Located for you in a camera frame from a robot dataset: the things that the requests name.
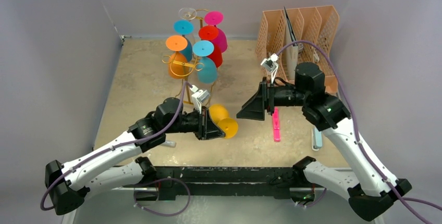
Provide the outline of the yellow wine glass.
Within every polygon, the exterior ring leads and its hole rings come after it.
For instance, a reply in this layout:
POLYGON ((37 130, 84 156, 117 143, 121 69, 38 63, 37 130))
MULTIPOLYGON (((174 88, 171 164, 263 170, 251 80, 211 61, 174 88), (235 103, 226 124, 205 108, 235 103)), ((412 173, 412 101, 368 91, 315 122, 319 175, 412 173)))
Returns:
POLYGON ((228 110, 221 104, 214 104, 209 107, 212 121, 225 133, 225 138, 233 138, 239 129, 235 119, 230 117, 228 110))

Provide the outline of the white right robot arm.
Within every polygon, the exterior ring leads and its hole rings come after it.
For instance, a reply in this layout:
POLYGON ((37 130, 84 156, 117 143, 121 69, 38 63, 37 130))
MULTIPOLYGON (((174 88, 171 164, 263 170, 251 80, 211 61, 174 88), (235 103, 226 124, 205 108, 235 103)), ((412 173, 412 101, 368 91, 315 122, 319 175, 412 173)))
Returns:
POLYGON ((239 119, 264 120, 277 107, 299 106, 306 120, 339 150, 351 172, 339 172, 305 157, 293 166, 297 185, 321 185, 348 201, 363 220, 372 221, 388 210, 412 186, 391 173, 354 129, 350 112, 325 91, 325 75, 317 64, 297 65, 294 84, 276 86, 262 80, 258 91, 241 107, 239 119))

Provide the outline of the light blue wine glass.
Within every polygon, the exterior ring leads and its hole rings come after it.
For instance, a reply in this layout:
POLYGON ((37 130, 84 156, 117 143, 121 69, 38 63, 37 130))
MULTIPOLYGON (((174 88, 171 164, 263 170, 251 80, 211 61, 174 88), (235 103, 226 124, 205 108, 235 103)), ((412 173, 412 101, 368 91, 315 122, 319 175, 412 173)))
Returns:
POLYGON ((214 45, 207 40, 197 41, 192 47, 193 53, 200 57, 197 65, 197 77, 201 83, 210 84, 217 80, 217 68, 208 57, 214 51, 214 45))

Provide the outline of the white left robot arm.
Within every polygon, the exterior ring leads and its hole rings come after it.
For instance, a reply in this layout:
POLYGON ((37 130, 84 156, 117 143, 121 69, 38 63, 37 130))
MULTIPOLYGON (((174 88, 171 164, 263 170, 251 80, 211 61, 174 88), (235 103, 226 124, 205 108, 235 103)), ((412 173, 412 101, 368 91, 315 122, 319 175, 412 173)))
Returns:
POLYGON ((140 184, 149 187, 155 172, 145 159, 116 168, 123 160, 140 155, 166 141, 168 133, 194 133, 198 140, 224 138, 226 133, 211 119, 203 106, 184 112, 180 99, 169 97, 106 145, 72 161, 53 160, 45 166, 45 186, 40 208, 54 210, 59 216, 81 206, 98 188, 140 184))

